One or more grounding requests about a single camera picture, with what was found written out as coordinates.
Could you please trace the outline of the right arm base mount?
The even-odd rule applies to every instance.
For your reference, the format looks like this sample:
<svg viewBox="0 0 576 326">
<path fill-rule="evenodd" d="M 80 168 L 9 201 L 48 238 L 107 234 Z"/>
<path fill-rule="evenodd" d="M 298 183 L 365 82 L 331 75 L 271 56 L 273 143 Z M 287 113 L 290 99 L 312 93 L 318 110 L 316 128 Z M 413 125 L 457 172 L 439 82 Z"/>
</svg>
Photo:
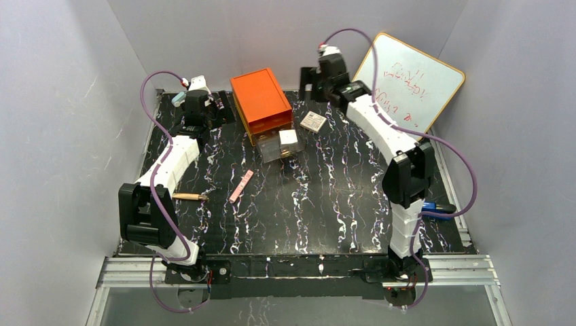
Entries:
<svg viewBox="0 0 576 326">
<path fill-rule="evenodd" d="M 406 285 L 410 280 L 410 285 L 414 282 L 423 284 L 426 280 L 434 280 L 431 266 L 428 259 L 421 258 L 422 266 L 413 257 L 404 259 L 382 257 L 369 257 L 362 262 L 358 273 L 362 275 L 367 283 L 394 283 L 399 282 Z"/>
</svg>

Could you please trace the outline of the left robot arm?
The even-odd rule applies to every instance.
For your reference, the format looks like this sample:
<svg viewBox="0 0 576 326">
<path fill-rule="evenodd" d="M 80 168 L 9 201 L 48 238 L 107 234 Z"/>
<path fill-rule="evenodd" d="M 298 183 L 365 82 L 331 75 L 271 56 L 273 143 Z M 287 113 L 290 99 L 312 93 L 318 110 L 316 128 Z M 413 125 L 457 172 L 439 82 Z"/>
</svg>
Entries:
<svg viewBox="0 0 576 326">
<path fill-rule="evenodd" d="M 228 116 L 230 102 L 225 92 L 217 97 L 204 89 L 180 92 L 173 97 L 173 105 L 179 123 L 167 127 L 152 120 L 167 140 L 162 153 L 144 175 L 119 189 L 120 234 L 168 264 L 194 266 L 200 247 L 179 230 L 173 194 L 210 131 L 234 118 Z"/>
</svg>

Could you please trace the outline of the clear plastic drawer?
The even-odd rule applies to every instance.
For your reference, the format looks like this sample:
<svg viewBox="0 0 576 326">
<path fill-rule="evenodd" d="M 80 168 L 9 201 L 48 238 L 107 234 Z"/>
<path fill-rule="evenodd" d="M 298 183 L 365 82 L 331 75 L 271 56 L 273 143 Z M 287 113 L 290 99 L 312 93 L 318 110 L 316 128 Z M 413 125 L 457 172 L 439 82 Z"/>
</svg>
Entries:
<svg viewBox="0 0 576 326">
<path fill-rule="evenodd" d="M 296 129 L 287 129 L 261 137 L 257 140 L 257 148 L 263 163 L 269 163 L 303 151 L 305 142 Z"/>
</svg>

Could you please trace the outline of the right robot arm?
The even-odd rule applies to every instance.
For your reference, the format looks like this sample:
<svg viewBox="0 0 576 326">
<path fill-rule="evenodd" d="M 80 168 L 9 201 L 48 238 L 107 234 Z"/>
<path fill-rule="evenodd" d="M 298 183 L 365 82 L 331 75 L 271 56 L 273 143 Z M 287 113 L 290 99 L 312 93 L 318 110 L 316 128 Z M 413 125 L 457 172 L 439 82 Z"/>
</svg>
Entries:
<svg viewBox="0 0 576 326">
<path fill-rule="evenodd" d="M 433 148 L 395 124 L 363 81 L 350 79 L 339 52 L 321 52 L 317 66 L 300 69 L 299 97 L 340 109 L 376 145 L 387 164 L 382 189 L 393 214 L 388 256 L 400 266 L 419 261 L 418 230 L 432 183 Z"/>
</svg>

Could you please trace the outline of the white cube box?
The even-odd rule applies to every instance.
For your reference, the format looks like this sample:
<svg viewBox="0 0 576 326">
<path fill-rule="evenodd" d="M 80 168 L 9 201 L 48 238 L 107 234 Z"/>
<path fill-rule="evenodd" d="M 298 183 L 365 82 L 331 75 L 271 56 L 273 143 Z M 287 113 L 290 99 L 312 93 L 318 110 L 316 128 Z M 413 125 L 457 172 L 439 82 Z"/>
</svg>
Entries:
<svg viewBox="0 0 576 326">
<path fill-rule="evenodd" d="M 299 139 L 296 130 L 280 130 L 279 133 L 280 148 L 282 150 L 293 151 L 298 148 Z"/>
</svg>

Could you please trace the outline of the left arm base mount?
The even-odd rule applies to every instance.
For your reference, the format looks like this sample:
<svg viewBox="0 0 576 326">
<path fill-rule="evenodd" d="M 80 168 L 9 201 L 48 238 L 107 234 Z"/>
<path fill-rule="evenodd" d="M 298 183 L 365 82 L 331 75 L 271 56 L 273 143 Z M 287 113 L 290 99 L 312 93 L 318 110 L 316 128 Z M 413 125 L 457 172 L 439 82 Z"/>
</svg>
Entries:
<svg viewBox="0 0 576 326">
<path fill-rule="evenodd" d="M 229 259 L 216 256 L 202 256 L 194 265 L 183 266 L 179 264 L 166 263 L 164 282 L 166 284 L 191 285 L 228 284 L 231 279 L 232 262 Z"/>
</svg>

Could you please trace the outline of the white printed box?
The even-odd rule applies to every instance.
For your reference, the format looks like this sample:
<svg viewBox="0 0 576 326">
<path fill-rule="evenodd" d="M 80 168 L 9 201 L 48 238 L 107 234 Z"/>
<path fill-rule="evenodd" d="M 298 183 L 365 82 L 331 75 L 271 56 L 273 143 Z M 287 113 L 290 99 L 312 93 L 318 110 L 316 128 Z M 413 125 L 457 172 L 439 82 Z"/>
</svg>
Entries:
<svg viewBox="0 0 576 326">
<path fill-rule="evenodd" d="M 300 122 L 300 126 L 313 133 L 318 133 L 323 127 L 327 118 L 318 113 L 309 111 Z"/>
</svg>

